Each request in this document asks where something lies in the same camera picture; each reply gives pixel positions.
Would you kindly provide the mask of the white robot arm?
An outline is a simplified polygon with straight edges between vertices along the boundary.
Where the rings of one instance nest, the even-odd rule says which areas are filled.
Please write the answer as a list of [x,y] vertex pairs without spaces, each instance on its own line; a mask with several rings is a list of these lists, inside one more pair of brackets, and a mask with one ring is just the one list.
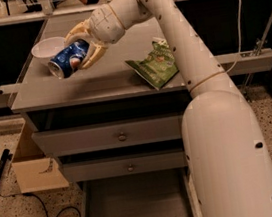
[[203,217],[272,217],[272,160],[255,113],[173,0],[113,0],[73,27],[91,44],[89,68],[138,22],[156,18],[191,94],[182,120]]

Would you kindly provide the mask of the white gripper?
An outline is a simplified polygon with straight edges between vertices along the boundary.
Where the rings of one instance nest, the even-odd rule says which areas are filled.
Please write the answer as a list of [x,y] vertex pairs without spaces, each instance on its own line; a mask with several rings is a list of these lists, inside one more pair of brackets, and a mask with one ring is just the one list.
[[[80,45],[83,59],[78,69],[83,70],[97,63],[107,51],[108,44],[116,44],[124,34],[125,27],[121,20],[120,8],[107,3],[95,9],[89,20],[74,26],[66,34],[64,45],[67,47],[81,39],[86,41]],[[93,36],[100,42],[92,41]]]

